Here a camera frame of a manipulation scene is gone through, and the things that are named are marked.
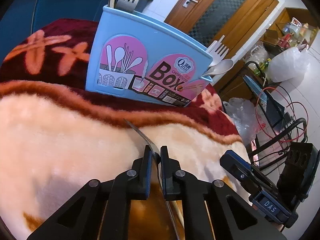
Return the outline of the steel knife gold handle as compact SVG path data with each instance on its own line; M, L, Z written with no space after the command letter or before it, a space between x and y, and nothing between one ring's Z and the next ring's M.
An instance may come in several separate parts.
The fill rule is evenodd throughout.
M147 143L147 145L149 146L149 148L152 151L152 157L153 157L153 162L155 163L155 171L156 171L156 176L157 176L157 182L160 185L161 190L163 189L163 185L162 185L162 175L161 175L161 169L159 168L159 164L161 162L161 156L160 156L160 150L157 148L157 146L141 131L139 130L134 124L132 124L131 122L127 121L125 119L125 122L132 128L134 129ZM176 235L176 239L180 239L179 235L178 235L178 230L177 230L177 226L175 224L175 219L174 219L174 214L172 212L172 209L170 207L170 204L168 201L165 200L165 205L172 223L172 227L174 229L175 235Z

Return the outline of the white plastic fork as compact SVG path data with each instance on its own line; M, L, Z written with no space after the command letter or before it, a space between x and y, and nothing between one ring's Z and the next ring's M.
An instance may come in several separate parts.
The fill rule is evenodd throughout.
M213 58L212 66L218 64L228 54L229 49L222 43L224 38L225 35L222 35L218 41L215 40L206 50Z

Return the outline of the beige plastic spoon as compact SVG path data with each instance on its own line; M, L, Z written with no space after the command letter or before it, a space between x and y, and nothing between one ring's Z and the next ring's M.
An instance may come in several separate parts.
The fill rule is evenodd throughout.
M232 69L233 65L234 65L234 62L231 59L222 60L218 64L214 66L210 66L202 76L207 77L207 76L224 74L228 72L230 69Z

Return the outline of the blue kitchen base cabinet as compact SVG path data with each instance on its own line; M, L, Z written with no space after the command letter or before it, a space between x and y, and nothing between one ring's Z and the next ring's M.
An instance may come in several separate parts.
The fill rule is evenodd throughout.
M2 0L1 60L29 35L61 18L99 21L108 0Z

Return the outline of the black metal cart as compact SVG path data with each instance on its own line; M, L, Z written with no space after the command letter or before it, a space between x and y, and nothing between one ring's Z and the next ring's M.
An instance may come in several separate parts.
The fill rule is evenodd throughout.
M262 171L272 166L278 168L284 164L293 142L308 141L307 119L296 117L295 103L289 93L282 86L268 84L266 74L256 62L248 61L244 68L242 78L252 93L255 114L258 109L262 111L266 127L262 128L259 120L258 124L267 136L262 144L257 139L251 142L249 158Z

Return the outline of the plush floral blanket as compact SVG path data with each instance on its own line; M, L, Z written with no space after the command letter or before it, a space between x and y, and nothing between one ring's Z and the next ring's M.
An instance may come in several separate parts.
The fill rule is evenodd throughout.
M141 157L131 122L198 179L248 193L219 163L247 152L208 85L187 107L85 90L97 23L60 19L31 34L1 64L1 219L26 239L89 180L108 181Z

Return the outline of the clear plastic bag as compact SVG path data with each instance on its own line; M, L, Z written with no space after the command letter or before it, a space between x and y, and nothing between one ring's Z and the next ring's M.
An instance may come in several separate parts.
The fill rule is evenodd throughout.
M235 124L245 146L255 139L259 144L266 141L267 136L262 131L262 128L266 127L266 121L263 119L260 109L257 110L257 115L255 114L256 107L252 102L242 98L231 98L229 101L223 102L223 107Z

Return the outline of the white hanging plastic bag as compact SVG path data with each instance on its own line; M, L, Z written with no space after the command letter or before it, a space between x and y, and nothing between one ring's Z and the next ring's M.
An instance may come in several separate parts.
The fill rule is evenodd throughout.
M270 61L266 74L272 82L283 82L304 75L309 66L308 50L305 48L300 51L297 47L292 47Z

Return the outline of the blue chopstick box holder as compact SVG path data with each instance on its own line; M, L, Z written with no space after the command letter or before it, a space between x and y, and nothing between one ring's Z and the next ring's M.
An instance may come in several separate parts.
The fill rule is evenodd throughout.
M103 7L85 89L185 107L212 81L212 57L178 29L140 12Z

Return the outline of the wooden shelf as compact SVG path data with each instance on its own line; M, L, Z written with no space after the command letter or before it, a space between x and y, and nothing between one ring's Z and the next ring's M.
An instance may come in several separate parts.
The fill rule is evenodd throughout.
M315 18L307 9L285 8L263 33L260 41L267 51L290 47L310 47L319 32Z

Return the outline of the wooden door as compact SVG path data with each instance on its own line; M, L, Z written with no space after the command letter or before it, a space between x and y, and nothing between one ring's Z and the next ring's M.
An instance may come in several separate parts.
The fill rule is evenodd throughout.
M178 0L165 22L208 48L221 41L228 59L249 40L278 0Z

